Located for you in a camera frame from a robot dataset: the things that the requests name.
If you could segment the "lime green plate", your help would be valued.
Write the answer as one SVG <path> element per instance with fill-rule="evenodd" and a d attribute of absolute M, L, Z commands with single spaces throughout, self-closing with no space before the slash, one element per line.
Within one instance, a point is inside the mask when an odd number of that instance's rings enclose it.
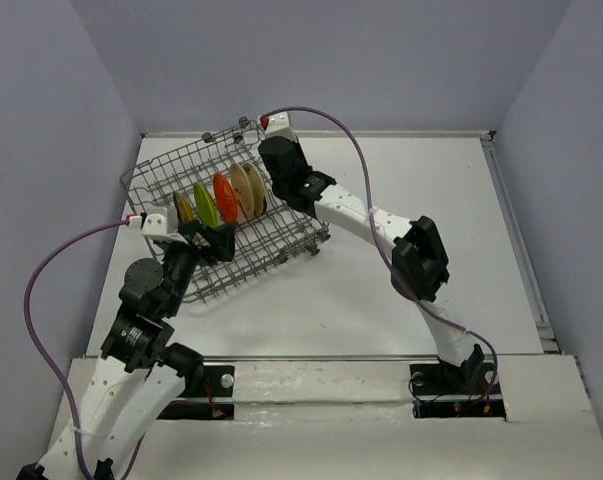
<path fill-rule="evenodd" d="M 201 221 L 205 225 L 216 227 L 218 225 L 216 205 L 206 186 L 201 182 L 194 183 L 193 195 Z"/>

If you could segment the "yellow patterned plate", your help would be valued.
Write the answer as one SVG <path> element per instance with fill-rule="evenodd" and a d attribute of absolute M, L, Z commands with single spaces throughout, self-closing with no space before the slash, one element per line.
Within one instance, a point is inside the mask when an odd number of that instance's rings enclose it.
<path fill-rule="evenodd" d="M 195 219 L 193 207 L 186 195 L 183 195 L 181 192 L 174 192 L 173 203 L 177 209 L 180 223 L 189 223 Z"/>

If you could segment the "cream plate with black spot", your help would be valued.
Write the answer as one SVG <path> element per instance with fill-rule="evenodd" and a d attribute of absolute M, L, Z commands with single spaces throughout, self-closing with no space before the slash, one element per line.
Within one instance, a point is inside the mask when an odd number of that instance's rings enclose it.
<path fill-rule="evenodd" d="M 253 162 L 245 162 L 242 165 L 246 173 L 254 200 L 254 215 L 260 216 L 267 211 L 267 188 L 265 181 Z"/>

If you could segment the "orange plate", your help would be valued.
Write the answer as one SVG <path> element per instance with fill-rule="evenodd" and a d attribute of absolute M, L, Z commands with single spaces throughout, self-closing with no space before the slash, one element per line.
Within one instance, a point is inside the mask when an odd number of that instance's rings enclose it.
<path fill-rule="evenodd" d="M 219 212 L 225 222 L 238 220 L 238 202 L 227 177 L 217 172 L 213 175 L 213 190 Z"/>

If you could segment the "cream floral plate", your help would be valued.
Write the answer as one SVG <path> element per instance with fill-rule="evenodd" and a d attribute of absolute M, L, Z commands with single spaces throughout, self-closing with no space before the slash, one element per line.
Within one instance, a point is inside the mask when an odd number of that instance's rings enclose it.
<path fill-rule="evenodd" d="M 246 218 L 253 217 L 255 201 L 247 173 L 238 163 L 232 163 L 230 166 L 230 178 L 235 191 L 235 197 L 241 206 L 244 216 Z"/>

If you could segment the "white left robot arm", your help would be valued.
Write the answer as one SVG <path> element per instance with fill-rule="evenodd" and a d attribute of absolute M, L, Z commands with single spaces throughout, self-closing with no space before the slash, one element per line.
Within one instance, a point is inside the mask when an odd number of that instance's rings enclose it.
<path fill-rule="evenodd" d="M 203 356 L 172 342 L 174 329 L 168 321 L 178 313 L 200 265 L 233 260 L 236 224 L 211 227 L 197 220 L 180 224 L 165 213 L 130 214 L 66 241 L 42 263 L 48 265 L 85 238 L 120 227 L 138 231 L 162 249 L 163 257 L 142 258 L 127 268 L 120 307 L 81 398 L 34 328 L 31 300 L 42 267 L 28 280 L 23 298 L 26 328 L 61 383 L 70 419 L 43 457 L 21 468 L 21 479 L 128 478 L 153 422 L 180 394 L 190 395 L 201 386 Z"/>

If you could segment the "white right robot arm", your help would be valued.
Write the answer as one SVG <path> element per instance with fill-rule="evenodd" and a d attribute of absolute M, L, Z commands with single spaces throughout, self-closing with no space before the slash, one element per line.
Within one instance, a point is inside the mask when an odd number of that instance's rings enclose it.
<path fill-rule="evenodd" d="M 258 147 L 277 198 L 292 210 L 334 224 L 377 248 L 393 288 L 417 305 L 431 332 L 443 384 L 463 392 L 477 381 L 485 355 L 473 334 L 435 304 L 437 291 L 450 278 L 438 228 L 426 216 L 409 220 L 376 208 L 365 157 L 360 146 L 355 151 L 362 165 L 365 200 L 313 169 L 297 140 L 273 136 Z"/>

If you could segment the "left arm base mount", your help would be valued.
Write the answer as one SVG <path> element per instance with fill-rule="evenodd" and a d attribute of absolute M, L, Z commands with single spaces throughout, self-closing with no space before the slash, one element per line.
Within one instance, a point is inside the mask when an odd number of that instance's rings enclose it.
<path fill-rule="evenodd" d="M 188 386 L 159 414 L 159 420 L 228 421 L 234 419 L 235 366 L 206 364 L 200 380 Z"/>

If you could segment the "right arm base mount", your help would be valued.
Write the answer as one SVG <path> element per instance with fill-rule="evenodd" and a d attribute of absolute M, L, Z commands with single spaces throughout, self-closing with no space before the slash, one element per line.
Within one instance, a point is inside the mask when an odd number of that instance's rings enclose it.
<path fill-rule="evenodd" d="M 441 375 L 438 363 L 410 366 L 408 391 L 412 396 L 412 412 L 417 420 L 459 418 L 506 419 L 501 388 L 495 381 L 488 390 L 494 365 L 484 363 L 478 377 L 469 386 L 452 386 Z"/>

